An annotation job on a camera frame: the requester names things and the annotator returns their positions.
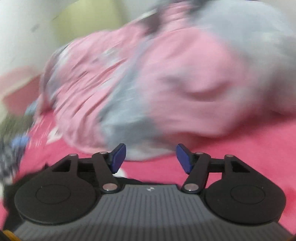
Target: red bed sheet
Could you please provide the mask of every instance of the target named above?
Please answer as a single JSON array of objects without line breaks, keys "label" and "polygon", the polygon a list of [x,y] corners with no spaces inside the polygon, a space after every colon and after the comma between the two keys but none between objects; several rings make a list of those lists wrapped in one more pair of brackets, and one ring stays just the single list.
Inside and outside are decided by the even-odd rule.
[{"label": "red bed sheet", "polygon": [[[17,178],[40,170],[45,163],[52,165],[70,153],[80,158],[89,157],[68,146],[57,131],[52,112],[41,117],[30,131],[30,142],[21,161]],[[259,171],[283,189],[287,204],[280,223],[296,233],[296,120],[274,118],[265,124],[247,124],[222,139],[202,139],[198,150],[214,158],[233,154]],[[174,183],[181,185],[187,175],[175,155],[155,158],[145,162],[123,163],[120,176],[140,181]],[[210,175],[208,184],[220,175]],[[0,227],[7,212],[0,203]]]}]

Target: gray gripper base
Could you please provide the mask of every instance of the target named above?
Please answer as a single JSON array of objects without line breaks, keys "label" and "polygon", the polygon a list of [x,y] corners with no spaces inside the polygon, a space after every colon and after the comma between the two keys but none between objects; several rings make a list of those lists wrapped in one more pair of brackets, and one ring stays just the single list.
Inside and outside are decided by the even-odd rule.
[{"label": "gray gripper base", "polygon": [[60,226],[24,222],[22,241],[286,241],[277,223],[239,226],[214,216],[197,195],[175,185],[126,185],[104,195],[83,218]]}]

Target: green cloth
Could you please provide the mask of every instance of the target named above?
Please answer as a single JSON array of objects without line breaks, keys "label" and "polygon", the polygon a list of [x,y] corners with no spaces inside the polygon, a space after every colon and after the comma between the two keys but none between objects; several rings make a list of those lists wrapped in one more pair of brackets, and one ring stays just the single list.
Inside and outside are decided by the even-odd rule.
[{"label": "green cloth", "polygon": [[16,135],[26,133],[32,124],[32,115],[14,116],[8,114],[0,124],[0,138],[4,143],[10,143]]}]

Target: yellow object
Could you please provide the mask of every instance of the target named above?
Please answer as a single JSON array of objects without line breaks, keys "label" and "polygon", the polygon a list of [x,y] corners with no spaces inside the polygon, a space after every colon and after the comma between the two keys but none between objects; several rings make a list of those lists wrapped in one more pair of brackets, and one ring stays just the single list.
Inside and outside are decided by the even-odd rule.
[{"label": "yellow object", "polygon": [[52,20],[60,43],[103,29],[117,29],[124,23],[117,0],[79,0],[69,5]]},{"label": "yellow object", "polygon": [[11,231],[5,230],[3,233],[11,240],[11,241],[21,241],[17,236],[14,235]]}]

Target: black circular disc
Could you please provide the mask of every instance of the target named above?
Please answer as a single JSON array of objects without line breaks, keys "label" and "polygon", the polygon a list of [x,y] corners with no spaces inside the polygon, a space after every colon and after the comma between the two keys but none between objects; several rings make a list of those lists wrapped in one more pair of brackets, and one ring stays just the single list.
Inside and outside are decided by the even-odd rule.
[{"label": "black circular disc", "polygon": [[15,206],[21,216],[46,225],[72,222],[89,212],[95,201],[91,184],[65,172],[36,177],[15,195]]},{"label": "black circular disc", "polygon": [[276,221],[286,204],[278,186],[268,179],[255,177],[219,180],[206,190],[205,201],[221,218],[247,225]]}]

